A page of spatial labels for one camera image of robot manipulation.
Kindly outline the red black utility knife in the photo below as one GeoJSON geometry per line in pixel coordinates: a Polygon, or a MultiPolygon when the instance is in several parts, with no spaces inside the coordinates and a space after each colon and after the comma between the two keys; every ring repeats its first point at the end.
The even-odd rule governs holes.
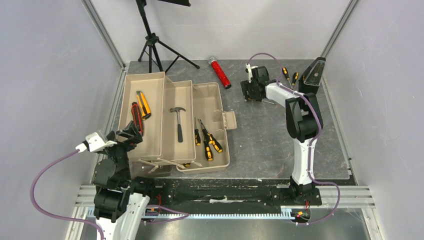
{"type": "Polygon", "coordinates": [[[133,102],[131,104],[131,115],[133,122],[137,128],[137,130],[140,132],[140,134],[144,135],[144,124],[142,119],[142,113],[140,111],[140,107],[137,102],[133,102]]]}

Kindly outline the orange black utility knife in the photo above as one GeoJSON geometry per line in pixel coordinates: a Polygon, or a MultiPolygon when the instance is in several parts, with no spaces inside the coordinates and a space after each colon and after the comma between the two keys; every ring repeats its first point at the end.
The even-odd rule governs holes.
{"type": "Polygon", "coordinates": [[[140,90],[136,91],[136,96],[137,96],[139,107],[141,109],[141,118],[142,120],[147,120],[152,115],[147,99],[144,93],[140,90]]]}

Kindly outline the black steel claw hammer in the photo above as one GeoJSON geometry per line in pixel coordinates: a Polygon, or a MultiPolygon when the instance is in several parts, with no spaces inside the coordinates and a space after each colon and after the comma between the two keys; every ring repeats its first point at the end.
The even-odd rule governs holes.
{"type": "Polygon", "coordinates": [[[181,114],[180,114],[181,111],[186,112],[187,110],[183,107],[170,108],[170,112],[176,113],[176,116],[177,116],[177,141],[179,143],[182,143],[184,141],[183,132],[182,132],[182,125],[181,125],[181,114]]]}

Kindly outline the translucent brown plastic toolbox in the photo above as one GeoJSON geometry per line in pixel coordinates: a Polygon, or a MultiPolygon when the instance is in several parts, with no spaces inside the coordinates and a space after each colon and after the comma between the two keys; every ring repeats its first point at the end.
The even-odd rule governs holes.
{"type": "Polygon", "coordinates": [[[132,119],[131,106],[138,103],[136,91],[142,91],[151,110],[143,121],[143,141],[128,153],[132,177],[158,176],[161,169],[176,168],[184,174],[202,174],[225,170],[230,164],[228,130],[237,127],[233,111],[224,111],[220,87],[216,82],[193,83],[191,80],[172,81],[164,72],[128,74],[119,116],[119,128],[132,119]],[[183,142],[178,142],[177,114],[170,108],[182,107],[180,112],[183,142]],[[195,144],[194,117],[201,142],[195,144]],[[199,119],[221,144],[218,153],[209,144],[213,161],[207,161],[204,136],[199,119]]]}

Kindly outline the yellow black screwdriver large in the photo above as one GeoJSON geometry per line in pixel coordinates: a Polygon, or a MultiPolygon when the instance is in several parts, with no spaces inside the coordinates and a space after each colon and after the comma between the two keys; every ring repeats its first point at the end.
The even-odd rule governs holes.
{"type": "Polygon", "coordinates": [[[216,138],[206,129],[205,125],[203,124],[203,122],[199,119],[198,120],[203,132],[203,136],[204,138],[207,140],[208,144],[211,144],[214,149],[218,152],[218,153],[222,153],[223,152],[223,148],[221,146],[221,144],[216,140],[216,138]]]}

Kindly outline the yellow black screwdriver small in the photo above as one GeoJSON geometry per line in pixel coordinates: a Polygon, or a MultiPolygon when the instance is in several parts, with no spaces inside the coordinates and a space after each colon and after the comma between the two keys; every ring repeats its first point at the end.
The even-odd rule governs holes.
{"type": "Polygon", "coordinates": [[[194,141],[196,146],[201,145],[201,138],[200,138],[200,132],[199,128],[197,126],[197,119],[194,117],[194,141]]]}

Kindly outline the yellow black screwdriver vertical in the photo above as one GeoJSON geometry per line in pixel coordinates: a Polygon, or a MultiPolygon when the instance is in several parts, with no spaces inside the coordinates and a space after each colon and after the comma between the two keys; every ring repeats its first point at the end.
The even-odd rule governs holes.
{"type": "Polygon", "coordinates": [[[202,133],[203,133],[203,145],[204,145],[204,154],[205,154],[205,158],[207,161],[213,161],[214,160],[214,155],[212,153],[211,147],[210,147],[210,138],[209,135],[207,133],[207,131],[205,129],[202,129],[202,133]]]}

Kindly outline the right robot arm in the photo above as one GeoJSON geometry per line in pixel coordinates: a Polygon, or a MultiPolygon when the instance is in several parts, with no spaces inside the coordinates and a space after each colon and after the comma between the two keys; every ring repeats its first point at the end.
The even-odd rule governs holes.
{"type": "Polygon", "coordinates": [[[246,64],[248,79],[240,83],[246,101],[272,100],[285,109],[286,129],[294,143],[294,167],[284,197],[295,204],[317,196],[313,163],[317,136],[323,124],[317,98],[271,80],[264,66],[246,64]]]}

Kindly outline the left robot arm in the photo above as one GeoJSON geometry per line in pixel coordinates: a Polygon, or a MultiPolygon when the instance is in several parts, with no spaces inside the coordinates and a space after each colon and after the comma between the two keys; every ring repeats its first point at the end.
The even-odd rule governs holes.
{"type": "Polygon", "coordinates": [[[157,198],[154,181],[132,177],[128,152],[134,150],[143,137],[130,121],[121,130],[105,137],[97,132],[86,137],[88,151],[107,157],[97,163],[92,179],[96,187],[94,216],[102,228],[99,240],[133,240],[147,204],[157,198]]]}

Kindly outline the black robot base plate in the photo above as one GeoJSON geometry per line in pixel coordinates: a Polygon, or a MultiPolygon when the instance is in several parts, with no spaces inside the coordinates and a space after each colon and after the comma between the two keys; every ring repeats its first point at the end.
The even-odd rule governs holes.
{"type": "Polygon", "coordinates": [[[296,187],[288,179],[177,179],[137,180],[137,192],[158,204],[189,214],[272,214],[281,206],[313,207],[323,204],[329,183],[296,187]]]}

